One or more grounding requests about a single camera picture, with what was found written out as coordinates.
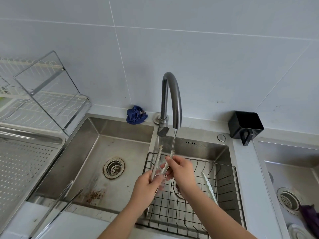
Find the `drain strainer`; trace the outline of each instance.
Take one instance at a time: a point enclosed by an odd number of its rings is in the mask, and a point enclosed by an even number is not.
[[[176,183],[176,180],[173,181],[173,190],[178,198],[185,200],[184,197],[181,195],[181,191]]]
[[[119,177],[125,168],[124,161],[120,158],[110,159],[103,167],[103,173],[106,178],[115,179]]]
[[[290,213],[297,215],[299,206],[302,205],[301,199],[297,196],[297,193],[288,188],[279,188],[277,191],[277,197],[280,204]]]

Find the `gooseneck faucet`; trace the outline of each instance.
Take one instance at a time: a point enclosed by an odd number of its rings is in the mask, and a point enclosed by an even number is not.
[[[159,118],[159,128],[157,135],[165,137],[169,128],[167,127],[167,96],[168,88],[171,91],[172,107],[173,107],[173,128],[181,128],[181,95],[175,76],[171,72],[166,72],[162,81],[162,111]]]

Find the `white countertop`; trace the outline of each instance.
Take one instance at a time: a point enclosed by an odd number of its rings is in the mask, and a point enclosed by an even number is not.
[[[89,112],[107,116],[126,117],[126,109],[115,107],[93,105]],[[153,113],[147,113],[149,115],[147,121],[152,121]],[[227,123],[224,122],[183,118],[182,126],[229,133]],[[297,132],[265,129],[262,132],[262,136],[308,144],[319,144],[319,136]],[[281,239],[281,232],[264,182],[254,144],[250,142],[245,147],[240,140],[234,139],[233,145],[247,229],[258,239]],[[0,238],[27,238],[46,209],[44,206],[25,202]],[[64,212],[43,238],[95,239],[107,225],[109,225],[109,222]],[[174,237],[134,228],[130,238],[172,239]]]

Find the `dish rag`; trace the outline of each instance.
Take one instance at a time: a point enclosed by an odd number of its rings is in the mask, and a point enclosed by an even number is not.
[[[136,105],[132,109],[128,109],[126,113],[126,122],[132,125],[141,124],[148,117],[143,109]]]
[[[316,212],[314,205],[301,205],[299,211],[305,219],[309,229],[319,239],[319,213]]]

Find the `forearm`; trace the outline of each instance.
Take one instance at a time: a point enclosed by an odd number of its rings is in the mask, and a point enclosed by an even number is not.
[[[211,238],[256,239],[197,186],[192,189],[191,193],[185,193],[183,196]]]
[[[97,239],[127,239],[140,215],[129,203]]]

